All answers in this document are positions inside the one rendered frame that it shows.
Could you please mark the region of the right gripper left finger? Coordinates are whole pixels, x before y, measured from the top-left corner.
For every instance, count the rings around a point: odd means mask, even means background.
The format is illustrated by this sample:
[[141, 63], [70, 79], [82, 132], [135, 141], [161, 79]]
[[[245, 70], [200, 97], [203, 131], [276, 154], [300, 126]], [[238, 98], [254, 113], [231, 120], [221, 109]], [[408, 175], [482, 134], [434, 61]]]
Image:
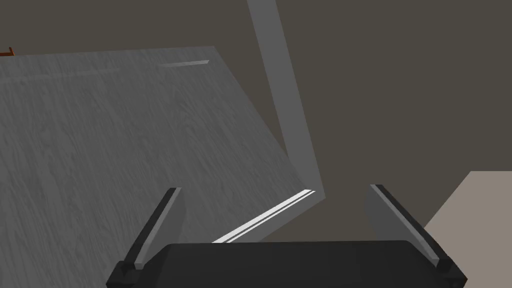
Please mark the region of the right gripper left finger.
[[186, 214], [182, 188], [169, 188], [121, 262], [121, 270], [142, 270], [165, 246], [177, 243]]

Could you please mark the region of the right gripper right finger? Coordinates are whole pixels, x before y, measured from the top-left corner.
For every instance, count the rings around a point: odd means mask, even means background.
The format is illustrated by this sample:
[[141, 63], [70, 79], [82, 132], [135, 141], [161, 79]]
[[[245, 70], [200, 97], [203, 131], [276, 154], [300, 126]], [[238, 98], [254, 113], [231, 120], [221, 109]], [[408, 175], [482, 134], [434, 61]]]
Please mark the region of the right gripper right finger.
[[365, 212], [378, 240], [408, 241], [437, 269], [455, 266], [441, 246], [382, 184], [369, 185]]

